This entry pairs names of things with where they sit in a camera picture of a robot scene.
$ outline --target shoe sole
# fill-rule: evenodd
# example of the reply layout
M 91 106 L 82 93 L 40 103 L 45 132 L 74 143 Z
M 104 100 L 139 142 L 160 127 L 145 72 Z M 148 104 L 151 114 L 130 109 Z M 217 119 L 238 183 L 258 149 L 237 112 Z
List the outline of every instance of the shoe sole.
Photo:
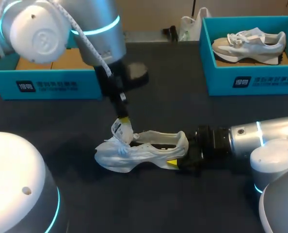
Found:
M 244 58 L 252 58 L 260 63 L 268 64 L 268 65 L 278 65 L 279 64 L 279 56 L 267 56 L 267 55 L 254 55 L 254 56 L 241 56 L 241 57 L 232 57 L 227 56 L 218 52 L 213 51 L 217 56 L 221 57 L 222 59 L 236 63 Z

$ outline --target cardboard box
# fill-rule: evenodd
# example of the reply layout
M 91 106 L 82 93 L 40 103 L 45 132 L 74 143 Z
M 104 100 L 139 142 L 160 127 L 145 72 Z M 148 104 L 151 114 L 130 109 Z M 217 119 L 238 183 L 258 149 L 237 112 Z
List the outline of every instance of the cardboard box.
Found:
M 0 59 L 0 95 L 3 100 L 101 99 L 94 68 L 78 49 L 67 49 L 55 62 L 34 64 L 18 54 Z
M 256 27 L 266 33 L 286 33 L 287 46 L 280 65 L 260 64 L 251 59 L 236 64 L 216 60 L 211 46 L 215 39 Z M 200 54 L 211 96 L 288 94 L 288 16 L 205 18 Z

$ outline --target robotic arm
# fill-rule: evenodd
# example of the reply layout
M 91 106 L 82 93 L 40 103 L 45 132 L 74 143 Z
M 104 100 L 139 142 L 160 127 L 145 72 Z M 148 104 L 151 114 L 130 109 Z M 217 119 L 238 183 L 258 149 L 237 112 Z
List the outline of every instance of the robotic arm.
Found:
M 102 94 L 127 117 L 124 91 L 137 77 L 124 64 L 126 45 L 114 0 L 0 0 L 0 57 L 16 52 L 34 63 L 56 61 L 72 33 L 83 61 L 94 66 Z

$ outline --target black table surface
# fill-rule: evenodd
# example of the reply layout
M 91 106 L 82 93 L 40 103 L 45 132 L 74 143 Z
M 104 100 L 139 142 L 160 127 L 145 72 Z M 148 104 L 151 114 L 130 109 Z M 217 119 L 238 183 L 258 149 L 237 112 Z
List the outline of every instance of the black table surface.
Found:
M 148 85 L 127 93 L 135 132 L 193 132 L 288 116 L 288 96 L 209 97 L 197 44 L 128 44 L 144 62 Z M 206 170 L 180 175 L 143 164 L 107 171 L 95 147 L 111 137 L 108 100 L 2 101 L 0 131 L 18 134 L 43 155 L 64 197 L 70 233 L 258 233 L 249 176 Z

